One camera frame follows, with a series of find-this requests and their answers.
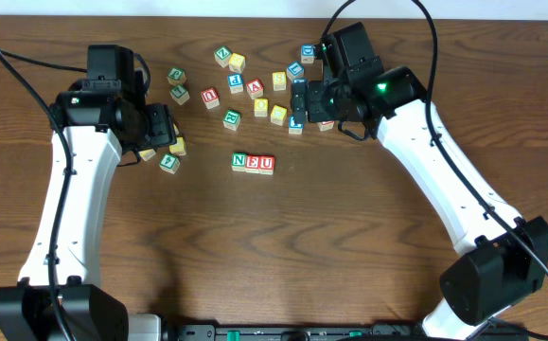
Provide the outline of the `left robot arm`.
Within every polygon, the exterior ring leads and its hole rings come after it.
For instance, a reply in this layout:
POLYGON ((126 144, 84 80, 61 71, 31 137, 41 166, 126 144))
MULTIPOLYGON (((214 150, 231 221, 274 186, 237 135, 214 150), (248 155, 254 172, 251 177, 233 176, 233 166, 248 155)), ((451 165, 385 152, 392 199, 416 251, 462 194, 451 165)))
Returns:
POLYGON ((44 105, 52 169, 37 236, 17 282, 0 287, 8 340, 167 340, 166 320, 132 314, 103 291, 100 241, 115 171, 126 153, 173 145, 165 104, 147 103, 150 71, 120 45, 90 45, 80 78, 44 105))

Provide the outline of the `green N block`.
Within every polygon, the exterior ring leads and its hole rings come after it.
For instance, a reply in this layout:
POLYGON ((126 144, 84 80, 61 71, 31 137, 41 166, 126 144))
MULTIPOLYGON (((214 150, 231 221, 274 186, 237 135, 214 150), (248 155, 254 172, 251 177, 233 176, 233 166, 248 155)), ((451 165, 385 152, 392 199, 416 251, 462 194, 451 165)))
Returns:
POLYGON ((246 169, 246 153, 233 153, 231 167, 233 171, 245 171, 246 169))

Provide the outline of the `green R block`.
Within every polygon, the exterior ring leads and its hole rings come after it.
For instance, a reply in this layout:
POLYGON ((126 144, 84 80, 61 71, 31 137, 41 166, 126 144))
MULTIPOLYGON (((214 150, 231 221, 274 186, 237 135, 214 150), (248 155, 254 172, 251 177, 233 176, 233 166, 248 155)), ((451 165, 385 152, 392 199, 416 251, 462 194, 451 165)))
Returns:
POLYGON ((241 122, 241 114, 234 110, 227 110, 222 120, 226 129, 236 131, 241 122))

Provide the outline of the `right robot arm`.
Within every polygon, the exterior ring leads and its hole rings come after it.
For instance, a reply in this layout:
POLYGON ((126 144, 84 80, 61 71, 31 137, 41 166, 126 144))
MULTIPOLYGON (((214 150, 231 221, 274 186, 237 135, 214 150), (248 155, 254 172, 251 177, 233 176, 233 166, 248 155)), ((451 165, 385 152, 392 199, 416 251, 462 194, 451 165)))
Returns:
POLYGON ((473 167, 428 92, 406 66, 385 70, 362 23, 303 45, 318 81, 292 85, 300 123, 360 122, 410 173, 446 227, 458 260, 440 277, 442 301, 421 323, 434 338, 468 339, 541 288, 548 224, 526 221, 473 167))

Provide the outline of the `red E block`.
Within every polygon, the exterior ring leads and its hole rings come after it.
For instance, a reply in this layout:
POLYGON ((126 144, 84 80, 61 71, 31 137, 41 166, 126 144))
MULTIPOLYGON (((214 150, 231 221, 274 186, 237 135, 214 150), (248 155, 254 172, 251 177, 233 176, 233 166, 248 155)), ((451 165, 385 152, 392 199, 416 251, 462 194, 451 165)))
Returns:
POLYGON ((248 173, 259 173, 260 157, 258 155, 247 155, 245 171, 248 173))

